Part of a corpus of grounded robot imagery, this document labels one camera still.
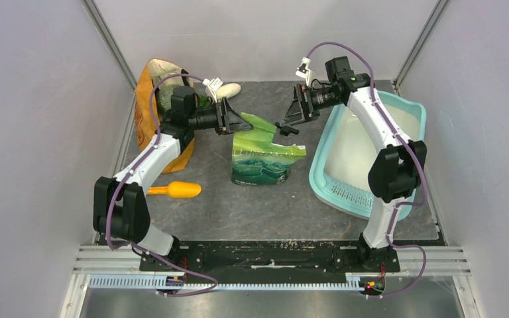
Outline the green litter bag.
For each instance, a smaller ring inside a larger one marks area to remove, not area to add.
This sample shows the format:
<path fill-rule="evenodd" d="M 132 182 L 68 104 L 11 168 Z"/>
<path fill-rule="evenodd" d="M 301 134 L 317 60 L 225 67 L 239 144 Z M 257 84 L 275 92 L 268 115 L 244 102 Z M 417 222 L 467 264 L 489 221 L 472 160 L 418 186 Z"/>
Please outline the green litter bag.
<path fill-rule="evenodd" d="M 269 186 L 284 183 L 293 164 L 306 155 L 304 145 L 285 146 L 273 142 L 276 126 L 256 115 L 241 113 L 253 126 L 236 132 L 231 153 L 231 181 L 240 186 Z"/>

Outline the yellow plastic scoop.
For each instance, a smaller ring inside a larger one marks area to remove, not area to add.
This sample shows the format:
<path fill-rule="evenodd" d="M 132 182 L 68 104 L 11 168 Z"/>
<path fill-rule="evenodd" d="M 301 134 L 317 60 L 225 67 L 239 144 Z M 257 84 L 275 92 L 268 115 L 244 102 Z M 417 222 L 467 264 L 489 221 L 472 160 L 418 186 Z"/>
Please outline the yellow plastic scoop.
<path fill-rule="evenodd" d="M 147 195 L 167 195 L 174 199 L 187 199 L 199 195 L 202 188 L 197 183 L 173 181 L 165 186 L 151 187 Z"/>

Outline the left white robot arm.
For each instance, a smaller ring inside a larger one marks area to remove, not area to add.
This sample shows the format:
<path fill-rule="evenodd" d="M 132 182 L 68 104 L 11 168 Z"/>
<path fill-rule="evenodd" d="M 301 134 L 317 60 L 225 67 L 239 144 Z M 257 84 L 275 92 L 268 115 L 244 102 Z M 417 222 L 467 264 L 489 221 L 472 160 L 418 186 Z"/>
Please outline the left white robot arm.
<path fill-rule="evenodd" d="M 160 130 L 145 149 L 113 177 L 100 177 L 94 185 L 93 227 L 102 234 L 126 240 L 156 254 L 165 270 L 181 263 L 178 240 L 152 224 L 146 193 L 171 162 L 183 154 L 198 130 L 217 134 L 250 131 L 253 125 L 233 110 L 227 98 L 199 106 L 194 88 L 174 88 L 170 108 L 162 117 Z"/>

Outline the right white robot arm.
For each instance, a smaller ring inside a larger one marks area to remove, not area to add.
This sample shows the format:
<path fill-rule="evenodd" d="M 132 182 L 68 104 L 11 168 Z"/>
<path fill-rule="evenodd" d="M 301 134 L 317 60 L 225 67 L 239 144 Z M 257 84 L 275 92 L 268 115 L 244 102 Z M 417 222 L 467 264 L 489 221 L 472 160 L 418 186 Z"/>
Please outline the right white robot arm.
<path fill-rule="evenodd" d="M 425 182 L 427 146 L 412 140 L 396 124 L 380 100 L 371 73 L 356 74 L 347 57 L 333 58 L 325 64 L 327 81 L 315 88 L 310 63 L 306 56 L 297 67 L 296 75 L 305 82 L 295 85 L 292 103 L 276 126 L 284 136 L 298 134 L 296 125 L 314 121 L 322 109 L 340 104 L 363 124 L 376 152 L 367 175 L 374 202 L 359 237 L 356 262 L 361 269 L 372 271 L 395 253 L 392 229 L 399 208 Z"/>

